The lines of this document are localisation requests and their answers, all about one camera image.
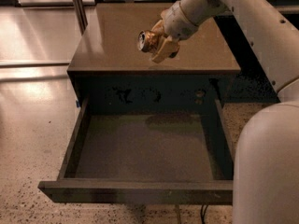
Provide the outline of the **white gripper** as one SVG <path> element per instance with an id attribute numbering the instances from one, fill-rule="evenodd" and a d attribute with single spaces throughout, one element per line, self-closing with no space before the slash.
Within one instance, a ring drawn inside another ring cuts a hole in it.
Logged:
<path id="1" fill-rule="evenodd" d="M 162 19 L 155 23 L 151 31 L 158 35 L 166 33 L 169 36 L 160 38 L 158 47 L 151 56 L 151 60 L 155 63 L 161 63 L 176 55 L 180 48 L 179 40 L 187 40 L 198 31 L 198 27 L 185 16 L 179 1 L 164 10 L 161 17 Z"/>

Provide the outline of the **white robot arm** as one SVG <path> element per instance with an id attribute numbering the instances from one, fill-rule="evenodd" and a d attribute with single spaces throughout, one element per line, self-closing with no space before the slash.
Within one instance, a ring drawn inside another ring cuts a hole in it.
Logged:
<path id="1" fill-rule="evenodd" d="M 229 10 L 263 69 L 249 98 L 266 101 L 239 136 L 234 224 L 299 224 L 299 31 L 266 0 L 179 0 L 154 29 L 155 62 L 177 51 L 207 19 Z"/>

